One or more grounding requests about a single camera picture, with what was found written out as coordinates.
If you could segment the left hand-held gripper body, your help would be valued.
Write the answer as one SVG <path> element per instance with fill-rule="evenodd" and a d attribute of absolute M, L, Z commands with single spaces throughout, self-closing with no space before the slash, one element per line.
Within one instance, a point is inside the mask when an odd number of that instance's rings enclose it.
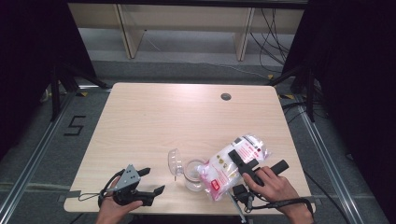
<path fill-rule="evenodd" d="M 155 194 L 139 191 L 141 177 L 132 164 L 129 164 L 113 190 L 113 200 L 119 205 L 142 201 L 144 206 L 152 206 Z"/>

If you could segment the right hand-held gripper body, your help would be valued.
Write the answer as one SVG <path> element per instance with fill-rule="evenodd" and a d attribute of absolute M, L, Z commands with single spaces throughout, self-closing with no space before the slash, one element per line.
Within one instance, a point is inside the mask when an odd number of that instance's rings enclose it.
<path fill-rule="evenodd" d="M 244 163 L 242 160 L 234 160 L 237 165 L 238 172 L 242 174 L 248 174 L 256 184 L 263 186 L 264 183 L 262 180 L 256 175 L 256 172 L 260 170 L 260 167 L 256 167 L 258 165 L 258 161 L 253 159 L 249 163 Z M 271 167 L 272 172 L 275 175 L 279 175 L 285 170 L 289 168 L 289 165 L 284 161 L 280 161 L 277 164 Z M 260 198 L 260 195 L 245 187 L 243 184 L 235 185 L 232 187 L 232 202 L 235 208 L 238 211 L 238 214 L 241 218 L 242 223 L 247 223 L 247 219 L 244 216 L 244 213 L 249 213 L 253 210 L 253 201 L 254 197 L 257 196 Z"/>

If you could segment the red and white sugar bag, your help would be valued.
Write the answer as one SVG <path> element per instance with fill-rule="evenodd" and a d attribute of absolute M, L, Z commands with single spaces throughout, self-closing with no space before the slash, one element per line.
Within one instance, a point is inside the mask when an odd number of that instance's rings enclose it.
<path fill-rule="evenodd" d="M 241 179 L 237 163 L 229 155 L 232 151 L 245 164 L 253 160 L 264 161 L 269 156 L 264 142 L 258 136 L 248 133 L 237 137 L 208 161 L 198 165 L 196 170 L 213 201 L 219 201 Z"/>

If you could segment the clear glass jar with lid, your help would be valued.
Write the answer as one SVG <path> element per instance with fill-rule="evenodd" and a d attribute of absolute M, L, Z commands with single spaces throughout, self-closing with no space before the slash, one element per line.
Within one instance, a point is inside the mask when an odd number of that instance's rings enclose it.
<path fill-rule="evenodd" d="M 201 191 L 204 184 L 200 178 L 198 167 L 205 163 L 202 159 L 190 159 L 183 161 L 181 154 L 177 148 L 168 152 L 167 163 L 170 173 L 174 179 L 179 176 L 184 177 L 185 187 L 191 191 Z"/>

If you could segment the person's right hand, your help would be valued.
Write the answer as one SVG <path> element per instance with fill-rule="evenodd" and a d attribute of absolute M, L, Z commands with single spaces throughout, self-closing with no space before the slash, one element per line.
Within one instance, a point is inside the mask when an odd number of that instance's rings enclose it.
<path fill-rule="evenodd" d="M 264 183 L 263 186 L 256 184 L 248 174 L 242 174 L 242 177 L 253 191 L 260 193 L 269 202 L 273 203 L 299 197 L 289 180 L 286 177 L 275 175 L 268 166 L 260 168 L 256 175 Z M 283 206 L 278 208 L 278 211 L 285 215 L 285 210 L 289 207 L 290 205 Z"/>

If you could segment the person's left hand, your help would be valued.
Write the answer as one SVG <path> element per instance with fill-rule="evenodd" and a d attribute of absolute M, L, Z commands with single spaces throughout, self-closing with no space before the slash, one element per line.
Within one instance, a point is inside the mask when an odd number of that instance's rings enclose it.
<path fill-rule="evenodd" d="M 95 224 L 119 224 L 126 215 L 142 205 L 142 201 L 119 205 L 113 200 L 113 193 L 107 192 L 100 206 Z"/>

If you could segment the grey tape strip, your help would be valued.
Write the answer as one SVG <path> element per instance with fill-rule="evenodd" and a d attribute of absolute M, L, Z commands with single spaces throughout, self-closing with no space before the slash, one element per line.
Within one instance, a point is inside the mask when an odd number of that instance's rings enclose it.
<path fill-rule="evenodd" d="M 81 194 L 81 190 L 68 191 L 66 194 L 60 195 L 58 201 L 64 201 L 67 198 L 78 198 L 80 194 Z"/>

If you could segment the black metal stand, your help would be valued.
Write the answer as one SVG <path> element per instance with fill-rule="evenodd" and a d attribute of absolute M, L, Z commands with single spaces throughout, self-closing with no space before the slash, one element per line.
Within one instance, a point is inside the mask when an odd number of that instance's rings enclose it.
<path fill-rule="evenodd" d="M 55 121 L 61 113 L 61 94 L 59 86 L 63 85 L 67 93 L 76 92 L 79 90 L 79 85 L 77 84 L 75 77 L 82 77 L 101 89 L 110 89 L 110 86 L 97 78 L 95 73 L 86 73 L 68 63 L 56 63 L 53 65 L 50 73 L 52 121 Z"/>
<path fill-rule="evenodd" d="M 306 99 L 304 105 L 306 106 L 306 114 L 312 122 L 314 119 L 314 74 L 310 68 L 303 65 L 298 65 L 287 72 L 283 72 L 280 77 L 276 77 L 269 81 L 268 86 L 275 86 L 286 79 L 294 77 L 290 90 L 292 93 L 302 93 L 305 91 Z"/>

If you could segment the black curtain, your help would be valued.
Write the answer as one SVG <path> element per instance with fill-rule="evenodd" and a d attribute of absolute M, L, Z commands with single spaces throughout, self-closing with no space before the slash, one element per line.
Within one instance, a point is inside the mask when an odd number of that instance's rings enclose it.
<path fill-rule="evenodd" d="M 0 160 L 17 143 L 54 68 L 95 77 L 66 0 L 0 0 Z"/>
<path fill-rule="evenodd" d="M 396 224 L 396 0 L 307 0 L 284 68 L 307 64 L 389 224 Z"/>

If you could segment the light wooden shelf unit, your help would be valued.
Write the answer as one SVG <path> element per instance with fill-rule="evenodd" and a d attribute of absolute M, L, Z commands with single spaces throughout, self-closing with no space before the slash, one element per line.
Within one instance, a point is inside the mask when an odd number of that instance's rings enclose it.
<path fill-rule="evenodd" d="M 233 34 L 236 59 L 243 61 L 250 33 L 293 35 L 301 9 L 258 7 L 188 7 L 70 3 L 79 28 L 120 30 L 126 55 L 136 56 L 147 30 L 205 31 Z"/>

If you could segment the aluminium floor rail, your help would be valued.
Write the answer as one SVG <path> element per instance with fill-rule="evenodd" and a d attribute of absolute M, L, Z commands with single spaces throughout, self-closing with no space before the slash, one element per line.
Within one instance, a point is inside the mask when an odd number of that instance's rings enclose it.
<path fill-rule="evenodd" d="M 361 213 L 357 207 L 355 200 L 353 199 L 350 191 L 341 177 L 340 172 L 338 171 L 335 162 L 332 159 L 330 152 L 328 151 L 319 131 L 314 122 L 307 115 L 307 109 L 304 106 L 303 102 L 298 102 L 298 109 L 302 113 L 302 119 L 304 121 L 304 125 L 308 130 L 308 133 L 316 147 L 318 155 L 321 159 L 321 162 L 326 170 L 330 181 L 332 182 L 332 186 L 338 196 L 338 199 L 344 209 L 344 214 L 346 215 L 346 219 L 349 224 L 364 224 Z"/>
<path fill-rule="evenodd" d="M 54 137 L 62 119 L 64 117 L 65 110 L 73 101 L 74 93 L 67 93 L 64 100 L 61 103 L 61 109 L 59 114 L 49 123 L 47 129 L 45 130 L 43 136 L 35 147 L 31 157 L 24 166 L 18 179 L 12 185 L 8 196 L 0 205 L 0 224 L 7 224 L 11 218 L 13 212 L 15 211 L 21 196 L 27 188 L 32 176 L 34 175 L 39 163 L 42 161 L 44 155 L 49 148 L 50 142 Z"/>

